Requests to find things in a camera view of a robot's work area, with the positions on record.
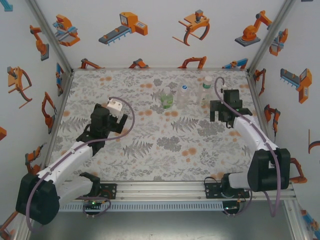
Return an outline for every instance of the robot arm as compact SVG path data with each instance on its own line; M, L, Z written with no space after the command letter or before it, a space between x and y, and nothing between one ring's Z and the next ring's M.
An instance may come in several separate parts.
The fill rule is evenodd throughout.
M247 108L242 108L242 100L239 97L239 90L224 90L223 100L249 120L239 117L228 109L219 100L210 101L210 121L215 121L215 111L218 111L218 120L226 123L229 128L237 130L248 144L253 153L252 161L248 171L238 173L227 173L221 179L222 191L232 192L234 189L252 189L254 192L270 191L277 189L277 172L274 167L275 161L266 146L277 156L280 165L281 189L288 188L290 174L290 153L287 149L279 149L268 137L260 130L256 124L252 113Z
M46 225L54 219L59 208L70 201L83 195L98 196L100 180L87 172L70 182L65 181L78 166L105 146L105 142L99 141L100 139L107 139L110 132L119 134L122 132L128 116L123 114L118 123L121 110L122 104L114 99L109 101L107 107L96 104L90 116L91 124L85 127L73 146L37 175L28 173L22 178L16 211L26 215L28 208L31 219ZM28 207L28 199L32 196L32 190L38 182L40 184Z

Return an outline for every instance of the metal floor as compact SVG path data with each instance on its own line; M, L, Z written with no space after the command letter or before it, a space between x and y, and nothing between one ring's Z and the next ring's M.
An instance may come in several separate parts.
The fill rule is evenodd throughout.
M254 201L246 213L220 211L109 212L88 218L60 212L30 240L291 240L286 212L272 218L266 202Z

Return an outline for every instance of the patterned table surface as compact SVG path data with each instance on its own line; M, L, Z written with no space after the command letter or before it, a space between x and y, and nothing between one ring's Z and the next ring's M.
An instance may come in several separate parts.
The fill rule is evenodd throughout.
M224 173L249 167L251 153L240 134L221 122L210 122L210 111L197 103L197 92L205 76L221 76L228 89L239 89L243 107L257 116L244 71L198 70L78 70L55 139L50 163L75 142L90 122L96 103L105 105L108 97L128 101L136 116L133 130L125 137L107 141L94 157L69 177L89 172L102 181L201 181L207 176L220 179ZM185 109L161 107L164 87L176 93L187 84L191 90ZM132 124L128 120L122 132ZM119 134L110 133L109 137Z

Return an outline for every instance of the green bottle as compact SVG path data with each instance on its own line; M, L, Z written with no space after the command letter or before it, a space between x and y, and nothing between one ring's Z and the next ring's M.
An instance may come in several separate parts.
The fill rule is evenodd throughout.
M170 87L166 86L163 89L160 101L164 109L169 109L172 107L172 104L174 103L174 95L172 94Z

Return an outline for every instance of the white wall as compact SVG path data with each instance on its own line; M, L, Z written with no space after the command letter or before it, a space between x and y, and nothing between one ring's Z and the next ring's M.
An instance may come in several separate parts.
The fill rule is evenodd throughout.
M267 52L258 67L258 70L266 69L265 91L260 97L262 105L270 104L281 112L276 143L281 148L287 148L291 157L301 163L308 179L305 184L294 184L294 190L302 208L317 221L320 221L320 147L312 148L308 154L308 129L311 130L311 142L320 140L319 9L320 1L298 0L280 28L282 31L288 28L284 49L278 56ZM312 85L309 87L309 98L303 104L299 103L295 87L280 80L282 68L298 76L305 68L310 69ZM257 90L260 91L260 88L261 81L257 84ZM297 176L297 172L292 171L292 175Z
M12 12L4 12L0 5L0 127L6 129L7 136L0 141L0 224L15 211L21 178L27 173L25 154L44 142L50 142L45 118L41 112L41 103L45 91L49 93L54 104L59 110L62 96L57 95L56 63L58 58L49 47L49 59L40 60L40 52L36 48L36 39L30 33L29 26L39 27L25 1L10 0L13 4ZM39 33L42 41L48 43L46 37ZM8 93L13 87L8 87L7 67L19 66L29 75L32 87L25 91L32 101L21 109L19 106L25 101L21 95L14 91ZM22 78L23 86L27 80ZM48 114L52 115L53 109L46 106ZM35 161L39 164L46 157L48 145L41 156Z
M179 67L191 57L207 56L204 67L221 68L232 61L248 58L248 66L267 34L267 26L261 25L257 36L261 41L243 47L235 42L243 30L253 25L256 14L262 10L274 20L283 0L37 0L48 23L61 14L78 28L80 41L73 46L61 46L73 68L87 58L103 67L128 68L133 61L142 58L149 67ZM190 46L173 39L183 39L186 27L178 23L186 16L201 9L210 19L210 30L203 41L189 36ZM138 33L121 37L110 46L98 41L103 35L121 25L119 14L132 12L139 21L148 25L148 35Z

